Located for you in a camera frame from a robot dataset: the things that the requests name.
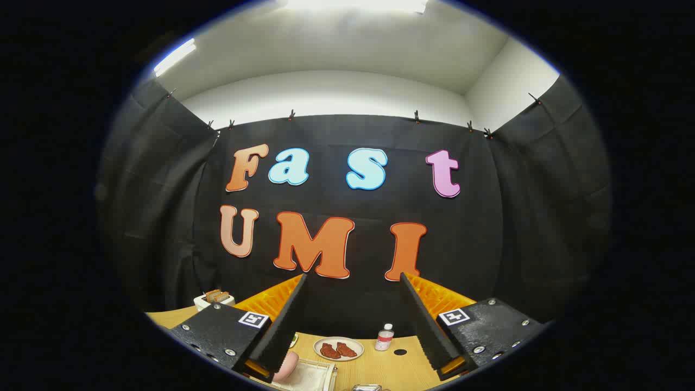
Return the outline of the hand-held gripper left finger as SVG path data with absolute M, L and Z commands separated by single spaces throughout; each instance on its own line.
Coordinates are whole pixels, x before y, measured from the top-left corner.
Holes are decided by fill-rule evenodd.
M 281 293 L 264 292 L 250 305 L 209 305 L 168 330 L 171 339 L 227 371 L 270 383 L 281 371 L 305 306 L 306 275 L 287 280 Z

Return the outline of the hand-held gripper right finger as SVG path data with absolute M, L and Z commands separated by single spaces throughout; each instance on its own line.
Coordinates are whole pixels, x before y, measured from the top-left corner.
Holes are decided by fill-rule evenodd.
M 501 299 L 475 301 L 410 273 L 400 284 L 415 336 L 442 381 L 499 361 L 546 329 Z

